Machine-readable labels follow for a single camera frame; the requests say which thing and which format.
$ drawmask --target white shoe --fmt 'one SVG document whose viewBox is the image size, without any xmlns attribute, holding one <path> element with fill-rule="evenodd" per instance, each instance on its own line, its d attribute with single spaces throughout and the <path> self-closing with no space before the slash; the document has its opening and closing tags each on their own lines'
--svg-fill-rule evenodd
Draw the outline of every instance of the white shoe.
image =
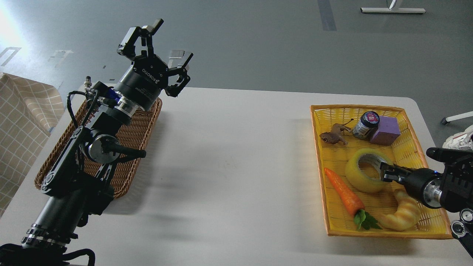
<svg viewBox="0 0 473 266">
<path fill-rule="evenodd" d="M 442 148 L 453 150 L 473 150 L 473 125 L 469 126 L 465 131 L 450 136 L 445 140 Z"/>
</svg>

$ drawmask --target purple cube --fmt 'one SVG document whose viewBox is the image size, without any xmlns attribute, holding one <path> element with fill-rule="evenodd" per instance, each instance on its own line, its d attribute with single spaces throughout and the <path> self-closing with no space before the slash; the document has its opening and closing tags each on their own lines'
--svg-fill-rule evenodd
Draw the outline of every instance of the purple cube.
<svg viewBox="0 0 473 266">
<path fill-rule="evenodd" d="M 369 142 L 389 146 L 401 135 L 395 117 L 380 116 L 378 129 L 371 135 Z"/>
</svg>

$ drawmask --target robotic arm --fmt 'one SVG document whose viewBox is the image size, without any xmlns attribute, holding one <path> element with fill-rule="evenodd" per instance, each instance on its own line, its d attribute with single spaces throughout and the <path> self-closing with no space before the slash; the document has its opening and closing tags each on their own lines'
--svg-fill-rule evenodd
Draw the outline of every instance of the robotic arm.
<svg viewBox="0 0 473 266">
<path fill-rule="evenodd" d="M 450 224 L 452 236 L 473 257 L 473 151 L 429 148 L 426 154 L 445 164 L 443 173 L 381 163 L 381 180 L 403 185 L 428 208 L 460 212 L 460 219 Z"/>
<path fill-rule="evenodd" d="M 182 60 L 174 68 L 168 68 L 154 54 L 152 36 L 162 24 L 163 20 L 159 19 L 152 26 L 130 28 L 117 52 L 130 59 L 131 66 L 113 89 L 101 82 L 90 87 L 88 77 L 85 93 L 69 94 L 70 113 L 70 95 L 82 94 L 87 98 L 87 115 L 78 124 L 71 114 L 76 130 L 41 186 L 41 192 L 50 198 L 21 245 L 0 247 L 0 266 L 63 266 L 69 264 L 65 261 L 82 255 L 89 256 L 89 265 L 95 263 L 92 250 L 64 254 L 65 246 L 78 237 L 74 233 L 76 227 L 85 226 L 91 214 L 101 215 L 113 200 L 114 189 L 110 182 L 116 165 L 146 156 L 143 150 L 121 146 L 116 133 L 123 124 L 130 124 L 138 108 L 148 110 L 162 90 L 177 97 L 190 80 L 186 66 L 192 53 L 183 52 Z M 137 56 L 135 42 L 138 38 L 146 50 Z M 168 78 L 175 75 L 178 75 L 176 84 L 169 85 Z M 84 156 L 102 164 L 95 176 L 84 172 Z"/>
</svg>

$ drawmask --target orange carrot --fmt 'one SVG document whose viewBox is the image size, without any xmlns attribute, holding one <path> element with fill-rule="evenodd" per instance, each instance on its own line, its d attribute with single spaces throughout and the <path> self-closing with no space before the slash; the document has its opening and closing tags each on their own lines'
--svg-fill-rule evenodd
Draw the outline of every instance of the orange carrot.
<svg viewBox="0 0 473 266">
<path fill-rule="evenodd" d="M 342 199 L 345 209 L 353 217 L 358 230 L 361 226 L 367 230 L 371 227 L 381 229 L 377 224 L 378 221 L 365 211 L 365 205 L 361 199 L 345 184 L 342 178 L 329 168 L 324 168 L 324 170 L 328 180 Z"/>
</svg>

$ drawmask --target white table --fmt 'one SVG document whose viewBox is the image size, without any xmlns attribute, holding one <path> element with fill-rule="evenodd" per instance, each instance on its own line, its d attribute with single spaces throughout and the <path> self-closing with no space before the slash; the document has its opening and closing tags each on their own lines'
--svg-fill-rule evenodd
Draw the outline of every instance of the white table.
<svg viewBox="0 0 473 266">
<path fill-rule="evenodd" d="M 90 248 L 98 266 L 473 262 L 454 239 L 326 235 L 310 105 L 402 107 L 426 150 L 434 142 L 413 100 L 202 88 L 162 99 L 128 194 L 77 228 L 68 251 Z M 1 244 L 19 244 L 42 210 L 47 196 L 33 179 L 68 122 L 65 115 L 0 219 Z M 428 163 L 443 172 L 441 163 Z"/>
</svg>

